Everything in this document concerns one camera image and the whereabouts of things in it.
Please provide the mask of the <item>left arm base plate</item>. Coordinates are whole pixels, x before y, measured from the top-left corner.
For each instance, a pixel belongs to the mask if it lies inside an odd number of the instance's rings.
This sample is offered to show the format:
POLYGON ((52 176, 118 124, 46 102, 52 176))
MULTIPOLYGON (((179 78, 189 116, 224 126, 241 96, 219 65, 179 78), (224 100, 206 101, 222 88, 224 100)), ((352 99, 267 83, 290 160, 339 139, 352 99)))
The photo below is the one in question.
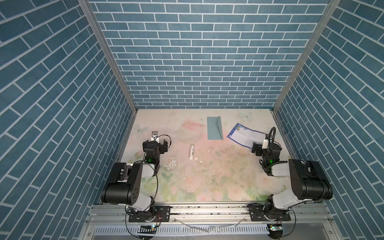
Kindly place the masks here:
POLYGON ((159 217, 158 222, 169 222, 171 215, 170 206, 156 206, 150 207, 148 211, 134 211, 128 208, 127 215, 130 223, 151 223, 155 222, 156 218, 159 217))

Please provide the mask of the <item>teal envelope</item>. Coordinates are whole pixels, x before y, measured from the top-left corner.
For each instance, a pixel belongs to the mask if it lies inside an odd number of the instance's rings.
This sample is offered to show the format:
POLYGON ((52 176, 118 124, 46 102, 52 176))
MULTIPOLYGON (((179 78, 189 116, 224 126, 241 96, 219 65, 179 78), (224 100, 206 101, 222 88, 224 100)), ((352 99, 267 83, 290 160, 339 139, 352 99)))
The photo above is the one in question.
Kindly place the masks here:
POLYGON ((208 140, 223 140, 222 119, 218 117, 207 117, 208 140))

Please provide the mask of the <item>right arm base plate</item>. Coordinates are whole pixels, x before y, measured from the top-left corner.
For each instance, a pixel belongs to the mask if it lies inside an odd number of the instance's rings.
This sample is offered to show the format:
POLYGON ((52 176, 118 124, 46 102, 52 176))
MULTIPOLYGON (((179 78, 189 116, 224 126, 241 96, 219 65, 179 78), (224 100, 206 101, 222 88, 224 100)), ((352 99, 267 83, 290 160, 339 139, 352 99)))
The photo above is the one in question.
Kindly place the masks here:
POLYGON ((274 207, 265 206, 261 204, 248 204, 246 207, 247 211, 250 214, 252 222, 287 222, 291 220, 291 216, 288 210, 279 210, 274 207))

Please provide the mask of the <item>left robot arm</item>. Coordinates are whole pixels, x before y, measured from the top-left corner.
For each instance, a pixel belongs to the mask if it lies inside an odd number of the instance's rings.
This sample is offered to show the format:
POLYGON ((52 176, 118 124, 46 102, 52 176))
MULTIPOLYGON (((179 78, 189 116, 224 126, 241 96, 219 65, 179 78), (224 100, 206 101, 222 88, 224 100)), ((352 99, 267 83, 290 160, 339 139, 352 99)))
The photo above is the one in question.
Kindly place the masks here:
POLYGON ((143 178, 157 178, 160 156, 168 151, 171 144, 171 141, 161 143, 159 137, 153 137, 153 140, 143 142, 144 157, 141 161, 115 163, 101 193, 102 203, 126 205, 128 214, 132 211, 154 214, 156 197, 141 193, 141 181, 143 178))

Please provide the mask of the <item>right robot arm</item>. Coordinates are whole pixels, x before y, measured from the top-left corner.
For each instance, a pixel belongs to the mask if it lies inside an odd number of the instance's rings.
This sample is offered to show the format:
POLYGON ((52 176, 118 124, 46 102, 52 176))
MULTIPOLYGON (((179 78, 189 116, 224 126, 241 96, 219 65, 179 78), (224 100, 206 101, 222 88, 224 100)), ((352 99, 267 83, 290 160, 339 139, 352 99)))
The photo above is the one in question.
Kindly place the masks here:
POLYGON ((249 204, 251 221, 290 221, 289 211, 300 204, 329 200, 332 186, 320 164, 316 161, 280 160, 282 147, 271 140, 253 143, 252 153, 261 157, 262 169, 269 177, 288 178, 291 186, 281 193, 271 194, 261 204, 249 204))

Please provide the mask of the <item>white letter paper blue border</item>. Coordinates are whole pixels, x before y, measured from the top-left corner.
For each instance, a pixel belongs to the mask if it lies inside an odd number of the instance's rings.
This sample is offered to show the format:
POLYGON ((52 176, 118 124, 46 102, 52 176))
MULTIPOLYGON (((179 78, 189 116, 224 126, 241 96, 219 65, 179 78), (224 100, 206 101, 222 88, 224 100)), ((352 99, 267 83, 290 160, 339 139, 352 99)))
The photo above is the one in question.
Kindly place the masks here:
POLYGON ((265 135, 265 133, 249 129, 246 126, 237 123, 227 135, 227 138, 242 147, 252 149, 253 143, 258 145, 263 144, 265 135))

